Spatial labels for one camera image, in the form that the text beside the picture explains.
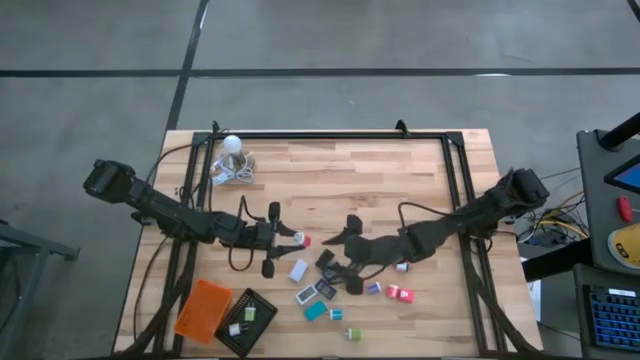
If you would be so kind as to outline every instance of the blue block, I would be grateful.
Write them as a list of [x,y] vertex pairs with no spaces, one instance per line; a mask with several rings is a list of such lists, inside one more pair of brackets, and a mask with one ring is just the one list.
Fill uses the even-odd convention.
[[326,313],[327,310],[327,305],[325,305],[322,301],[317,301],[315,304],[311,305],[311,307],[304,311],[304,316],[307,317],[307,320],[313,321],[320,315]]

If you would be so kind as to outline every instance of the orange tray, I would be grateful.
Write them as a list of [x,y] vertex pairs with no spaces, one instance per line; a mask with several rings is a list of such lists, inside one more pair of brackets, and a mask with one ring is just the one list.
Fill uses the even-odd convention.
[[231,289],[198,280],[174,331],[182,336],[209,344],[231,302]]

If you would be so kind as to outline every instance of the keyboard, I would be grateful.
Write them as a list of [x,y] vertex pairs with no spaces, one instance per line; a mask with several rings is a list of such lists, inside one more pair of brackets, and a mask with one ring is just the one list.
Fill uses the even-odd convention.
[[602,347],[640,352],[640,298],[633,292],[616,295],[600,287],[590,288],[589,296],[593,342]]

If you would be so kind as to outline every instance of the red block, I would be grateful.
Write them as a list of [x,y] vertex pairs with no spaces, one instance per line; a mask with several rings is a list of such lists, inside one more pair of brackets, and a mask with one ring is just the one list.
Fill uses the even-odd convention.
[[398,292],[398,300],[411,304],[413,302],[413,291],[409,289],[400,289]]

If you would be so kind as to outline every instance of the white block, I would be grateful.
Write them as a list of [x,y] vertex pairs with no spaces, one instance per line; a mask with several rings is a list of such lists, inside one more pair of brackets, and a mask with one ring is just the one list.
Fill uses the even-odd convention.
[[291,280],[299,282],[300,279],[302,279],[302,275],[304,275],[304,272],[307,271],[308,266],[309,265],[307,265],[306,262],[298,259],[296,265],[293,267],[293,270],[291,270],[291,273],[289,274]]

